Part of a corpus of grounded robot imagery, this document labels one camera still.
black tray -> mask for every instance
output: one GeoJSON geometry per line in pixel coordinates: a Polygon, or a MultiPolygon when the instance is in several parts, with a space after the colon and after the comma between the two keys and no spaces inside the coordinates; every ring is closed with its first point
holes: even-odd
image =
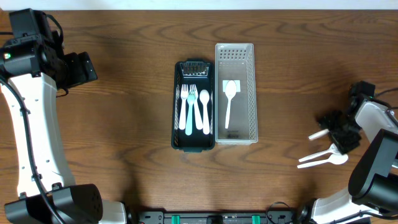
{"type": "MultiPolygon", "coordinates": [[[[205,62],[209,63],[209,71],[207,77],[185,77],[182,74],[180,64],[184,62],[177,62],[175,64],[174,72],[174,100],[173,100],[173,122],[172,122],[172,147],[184,152],[202,152],[202,150],[210,150],[215,146],[215,79],[214,79],[214,65],[211,62],[202,59],[188,59],[186,62],[205,62]],[[180,118],[181,110],[181,84],[196,84],[198,93],[202,90],[207,90],[211,96],[213,94],[213,101],[209,100],[207,104],[207,112],[210,123],[210,134],[203,134],[203,130],[197,130],[195,124],[195,110],[192,109],[192,134],[187,136],[185,130],[178,128],[178,120],[180,118]]],[[[203,105],[198,99],[198,106],[200,116],[203,119],[203,105]]],[[[188,103],[186,104],[186,114],[188,114],[188,103]]]]}

green light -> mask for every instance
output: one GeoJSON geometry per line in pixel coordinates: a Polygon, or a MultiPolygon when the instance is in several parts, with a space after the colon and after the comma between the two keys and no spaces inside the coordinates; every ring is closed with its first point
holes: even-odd
{"type": "Polygon", "coordinates": [[[9,59],[11,58],[11,54],[10,53],[4,53],[4,59],[9,59]]]}

white fork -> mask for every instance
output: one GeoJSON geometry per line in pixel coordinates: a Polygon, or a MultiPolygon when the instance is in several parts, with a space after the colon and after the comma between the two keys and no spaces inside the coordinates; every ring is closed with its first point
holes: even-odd
{"type": "Polygon", "coordinates": [[[201,116],[200,116],[200,111],[199,111],[199,106],[198,106],[198,90],[197,86],[195,84],[191,85],[191,88],[193,88],[195,92],[195,101],[193,102],[193,107],[195,109],[195,124],[197,126],[198,130],[201,130],[203,128],[203,123],[201,121],[201,116]]]}
{"type": "Polygon", "coordinates": [[[185,121],[185,119],[186,119],[186,116],[185,116],[185,113],[186,113],[185,105],[187,104],[187,98],[188,98],[188,85],[187,84],[183,84],[182,87],[181,87],[181,100],[182,100],[182,102],[181,102],[181,111],[180,111],[180,123],[178,125],[178,127],[181,130],[184,130],[185,129],[185,125],[186,125],[186,121],[185,121]]]}

plastic cutlery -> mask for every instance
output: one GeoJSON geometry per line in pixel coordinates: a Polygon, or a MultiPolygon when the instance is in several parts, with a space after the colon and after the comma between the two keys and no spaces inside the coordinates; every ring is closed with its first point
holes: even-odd
{"type": "Polygon", "coordinates": [[[191,135],[192,134],[192,105],[193,102],[195,101],[195,91],[190,89],[189,95],[187,98],[188,101],[188,118],[187,118],[187,126],[185,127],[185,134],[186,135],[191,135]]]}
{"type": "Polygon", "coordinates": [[[328,153],[333,153],[333,154],[341,154],[340,151],[337,149],[336,145],[333,143],[330,145],[328,150],[322,151],[322,152],[317,152],[314,153],[312,155],[306,156],[304,158],[299,159],[299,162],[304,162],[304,161],[308,161],[310,159],[314,159],[316,157],[320,157],[322,155],[328,154],[328,153]]]}
{"type": "Polygon", "coordinates": [[[198,90],[196,85],[191,85],[191,88],[195,92],[195,102],[193,102],[193,107],[195,109],[195,124],[197,126],[197,130],[201,130],[203,128],[203,123],[201,121],[201,116],[200,116],[200,111],[199,111],[199,106],[198,106],[198,90]]]}
{"type": "Polygon", "coordinates": [[[311,166],[316,166],[319,164],[324,164],[327,162],[330,162],[334,165],[340,165],[343,164],[345,162],[347,162],[348,160],[348,156],[347,154],[341,155],[341,154],[332,154],[330,155],[329,159],[325,159],[325,160],[321,160],[321,161],[315,161],[315,162],[308,162],[306,164],[300,164],[297,166],[297,168],[301,169],[301,168],[306,168],[306,167],[311,167],[311,166]]]}
{"type": "Polygon", "coordinates": [[[209,116],[207,115],[207,103],[209,102],[210,96],[207,90],[202,90],[200,92],[199,99],[203,104],[203,134],[210,133],[209,127],[209,116]]]}
{"type": "Polygon", "coordinates": [[[178,124],[178,127],[181,130],[185,129],[185,105],[187,104],[187,98],[188,98],[188,85],[183,84],[181,87],[181,111],[180,111],[180,122],[178,124]]]}
{"type": "Polygon", "coordinates": [[[226,84],[225,87],[225,95],[228,98],[228,106],[226,108],[226,116],[225,116],[225,129],[228,129],[229,126],[229,114],[231,113],[231,100],[234,98],[236,94],[236,84],[235,81],[231,80],[226,84]]]}

tabletop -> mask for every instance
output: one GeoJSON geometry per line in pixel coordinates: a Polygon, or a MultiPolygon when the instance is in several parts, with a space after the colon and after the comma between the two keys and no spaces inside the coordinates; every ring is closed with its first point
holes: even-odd
{"type": "MultiPolygon", "coordinates": [[[[297,169],[327,149],[316,117],[344,109],[352,83],[398,84],[396,11],[53,11],[65,53],[88,52],[98,80],[57,98],[66,158],[77,184],[102,198],[167,211],[298,207],[347,187],[369,146],[341,166],[297,169]],[[170,146],[174,65],[215,60],[217,43],[253,43],[259,142],[198,154],[170,146]]],[[[0,30],[11,31],[0,12],[0,30]]],[[[0,36],[4,43],[10,36],[0,36]]],[[[382,100],[398,106],[396,93],[382,100]]],[[[17,200],[11,115],[0,97],[0,204],[17,200]]],[[[374,220],[377,223],[388,223],[374,220]]],[[[0,207],[0,223],[7,223],[0,207]]]]}

